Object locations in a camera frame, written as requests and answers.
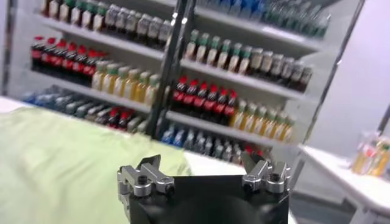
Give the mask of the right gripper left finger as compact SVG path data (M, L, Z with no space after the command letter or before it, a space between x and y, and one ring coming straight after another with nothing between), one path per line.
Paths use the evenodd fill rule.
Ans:
M117 171L118 199L125 212L130 212L130 198L148 198L153 192L170 197L175 192L175 180L159 170L161 155L146 157L133 167L121 166Z

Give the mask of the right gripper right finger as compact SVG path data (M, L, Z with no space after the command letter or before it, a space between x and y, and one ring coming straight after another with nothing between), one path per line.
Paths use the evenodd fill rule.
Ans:
M283 194L290 191L291 168L283 161L274 164L261 156L244 152L241 154L246 174L241 185L243 189L254 194L262 189L273 194Z

